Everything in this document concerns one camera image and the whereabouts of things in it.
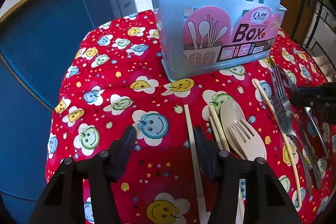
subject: bolt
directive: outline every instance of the bolt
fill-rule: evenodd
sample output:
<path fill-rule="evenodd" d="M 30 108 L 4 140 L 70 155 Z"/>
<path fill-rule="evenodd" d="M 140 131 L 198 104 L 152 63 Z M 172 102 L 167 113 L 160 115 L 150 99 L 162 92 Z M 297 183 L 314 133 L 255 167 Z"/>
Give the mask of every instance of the bolt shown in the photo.
<path fill-rule="evenodd" d="M 229 156 L 229 152 L 227 152 L 226 150 L 220 150 L 219 155 L 221 157 L 227 157 Z"/>
<path fill-rule="evenodd" d="M 109 155 L 109 152 L 106 151 L 106 150 L 103 150 L 103 151 L 100 151 L 99 152 L 99 156 L 102 157 L 102 158 L 105 158 Z"/>
<path fill-rule="evenodd" d="M 262 157 L 258 157 L 258 158 L 256 158 L 256 161 L 257 161 L 257 163 L 259 163 L 259 164 L 264 164 L 264 163 L 266 162 L 265 159 L 262 158 Z"/>
<path fill-rule="evenodd" d="M 64 163 L 64 164 L 70 164 L 70 163 L 72 163 L 72 158 L 65 158 L 65 159 L 63 160 L 63 163 Z"/>

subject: yellow smiley face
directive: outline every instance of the yellow smiley face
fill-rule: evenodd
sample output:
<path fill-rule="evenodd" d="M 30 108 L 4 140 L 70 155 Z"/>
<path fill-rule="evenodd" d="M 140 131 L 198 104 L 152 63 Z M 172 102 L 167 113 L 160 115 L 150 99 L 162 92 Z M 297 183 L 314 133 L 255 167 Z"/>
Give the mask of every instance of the yellow smiley face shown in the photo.
<path fill-rule="evenodd" d="M 307 57 L 306 57 L 306 55 L 304 54 L 304 53 L 299 53 L 298 54 L 299 55 L 299 57 L 301 58 L 301 59 L 303 59 L 303 60 L 307 60 Z"/>
<path fill-rule="evenodd" d="M 87 57 L 93 57 L 95 56 L 96 54 L 98 53 L 98 50 L 97 48 L 93 47 L 93 48 L 90 48 L 86 51 L 86 56 Z"/>
<path fill-rule="evenodd" d="M 150 87 L 151 87 L 151 85 L 148 84 L 144 80 L 136 81 L 136 82 L 132 83 L 131 86 L 130 86 L 130 88 L 134 89 L 134 90 L 147 89 L 147 88 L 150 88 Z"/>
<path fill-rule="evenodd" d="M 137 27 L 132 27 L 127 32 L 127 34 L 131 37 L 137 36 L 139 33 L 141 33 L 141 30 Z"/>
<path fill-rule="evenodd" d="M 269 68 L 273 68 L 273 64 L 275 64 L 274 58 L 268 57 L 268 58 L 263 58 L 262 60 L 266 63 L 266 65 Z"/>
<path fill-rule="evenodd" d="M 171 83 L 170 90 L 175 92 L 183 92 L 190 90 L 194 86 L 194 80 L 192 79 L 181 79 Z"/>
<path fill-rule="evenodd" d="M 56 113 L 61 113 L 63 110 L 67 108 L 67 105 L 65 102 L 62 100 L 59 102 L 59 104 L 55 107 Z"/>
<path fill-rule="evenodd" d="M 166 200 L 156 200 L 148 205 L 146 214 L 155 224 L 175 223 L 179 208 Z"/>
<path fill-rule="evenodd" d="M 289 147 L 291 148 L 291 152 L 293 153 L 293 156 L 294 156 L 296 154 L 295 147 L 291 143 L 289 143 Z M 283 149 L 282 149 L 282 159 L 285 164 L 287 165 L 291 164 L 291 160 L 289 159 L 289 155 L 288 155 L 285 145 L 283 146 Z"/>
<path fill-rule="evenodd" d="M 78 52 L 76 53 L 75 59 L 81 57 L 82 54 L 83 54 L 83 49 L 78 50 Z"/>
<path fill-rule="evenodd" d="M 74 122 L 84 115 L 83 109 L 77 109 L 68 115 L 69 121 Z"/>

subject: floral tablecloth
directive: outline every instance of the floral tablecloth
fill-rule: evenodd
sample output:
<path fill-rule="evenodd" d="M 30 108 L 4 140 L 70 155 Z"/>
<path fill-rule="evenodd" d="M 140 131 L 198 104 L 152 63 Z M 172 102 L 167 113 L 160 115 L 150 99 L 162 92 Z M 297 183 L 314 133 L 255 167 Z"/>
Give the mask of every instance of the floral tablecloth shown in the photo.
<path fill-rule="evenodd" d="M 281 30 L 270 56 L 297 85 L 325 82 L 314 61 Z M 63 79 L 60 103 L 52 116 L 47 181 L 66 157 L 89 159 L 108 149 L 127 125 L 133 125 L 137 129 L 135 149 L 123 177 L 112 185 L 122 223 L 199 223 L 183 105 L 189 104 L 193 126 L 201 126 L 212 139 L 206 105 L 212 103 L 219 111 L 223 100 L 233 98 L 264 140 L 267 162 L 297 207 L 288 153 L 271 112 L 253 84 L 253 79 L 258 79 L 265 91 L 271 92 L 270 62 L 263 59 L 170 83 L 161 58 L 159 35 L 150 10 L 107 22 L 84 37 Z M 303 112 L 296 113 L 306 126 Z M 319 126 L 330 157 L 328 161 L 324 158 L 318 137 L 309 125 L 323 174 L 322 189 L 313 188 L 311 197 L 306 190 L 302 162 L 290 140 L 302 186 L 303 203 L 300 210 L 297 208 L 302 223 L 311 223 L 325 208 L 334 188 L 336 128 L 321 122 Z M 202 182 L 209 212 L 215 185 L 204 177 Z M 87 223 L 94 223 L 87 181 L 84 201 Z"/>

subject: chopstick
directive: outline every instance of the chopstick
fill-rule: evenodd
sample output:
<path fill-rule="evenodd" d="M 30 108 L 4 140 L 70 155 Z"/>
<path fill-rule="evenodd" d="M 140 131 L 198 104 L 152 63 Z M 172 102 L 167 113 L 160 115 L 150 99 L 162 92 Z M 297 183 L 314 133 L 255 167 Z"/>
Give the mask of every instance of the chopstick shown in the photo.
<path fill-rule="evenodd" d="M 274 108 L 273 108 L 270 100 L 268 99 L 266 93 L 264 92 L 263 88 L 260 86 L 259 81 L 257 79 L 254 79 L 253 82 L 256 85 L 257 89 L 259 90 L 260 94 L 262 95 L 264 101 L 268 105 L 270 111 L 272 112 L 273 117 L 276 120 L 278 128 L 279 128 L 279 130 L 281 132 L 281 135 L 282 135 L 282 138 L 283 138 L 283 142 L 285 143 L 285 146 L 286 146 L 286 149 L 287 149 L 287 153 L 288 153 L 288 156 L 289 156 L 289 159 L 291 161 L 292 168 L 293 168 L 294 178 L 295 178 L 295 184 L 296 184 L 297 201 L 298 201 L 299 208 L 301 208 L 301 206 L 302 206 L 302 197 L 301 197 L 301 187 L 300 187 L 299 175 L 297 173 L 297 168 L 296 168 L 296 165 L 295 165 L 295 162 L 294 162 L 293 153 L 291 153 L 292 150 L 291 150 L 291 148 L 289 146 L 289 142 L 288 142 L 287 136 L 282 132 L 282 130 L 281 130 L 280 126 L 279 126 L 279 122 L 278 122 L 277 116 L 276 116 L 276 114 L 274 112 Z"/>
<path fill-rule="evenodd" d="M 204 193 L 203 193 L 201 172 L 200 172 L 200 166 L 198 164 L 197 150 L 196 150 L 196 144 L 195 144 L 195 138 L 194 138 L 194 132 L 193 132 L 193 125 L 191 123 L 191 118 L 190 118 L 190 112 L 189 112 L 188 105 L 184 105 L 184 113 L 185 113 L 185 118 L 186 118 L 186 121 L 187 121 L 191 157 L 192 157 L 193 168 L 194 168 L 199 222 L 200 222 L 200 224 L 206 224 L 208 222 L 207 210 L 205 208 L 205 199 L 204 199 Z"/>
<path fill-rule="evenodd" d="M 230 152 L 229 145 L 227 143 L 226 137 L 224 135 L 224 131 L 221 125 L 221 122 L 218 119 L 216 110 L 213 105 L 209 105 L 209 112 L 210 112 L 210 117 L 209 117 L 209 122 L 213 130 L 213 134 L 215 135 L 215 139 L 217 142 L 217 145 L 220 150 L 225 149 L 226 151 Z M 245 207 L 244 207 L 244 202 L 243 202 L 243 196 L 240 191 L 239 187 L 239 193 L 238 193 L 238 206 L 237 206 L 237 215 L 236 215 L 236 224 L 239 224 L 237 220 L 240 220 L 240 223 L 243 223 L 244 221 L 244 212 L 245 212 Z"/>

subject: cutlery holder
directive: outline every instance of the cutlery holder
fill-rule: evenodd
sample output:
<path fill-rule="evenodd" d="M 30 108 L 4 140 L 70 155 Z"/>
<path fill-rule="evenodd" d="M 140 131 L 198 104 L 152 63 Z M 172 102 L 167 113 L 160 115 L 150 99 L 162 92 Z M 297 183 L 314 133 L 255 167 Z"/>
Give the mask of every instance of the cutlery holder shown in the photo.
<path fill-rule="evenodd" d="M 152 0 L 162 64 L 176 81 L 266 58 L 280 0 Z"/>

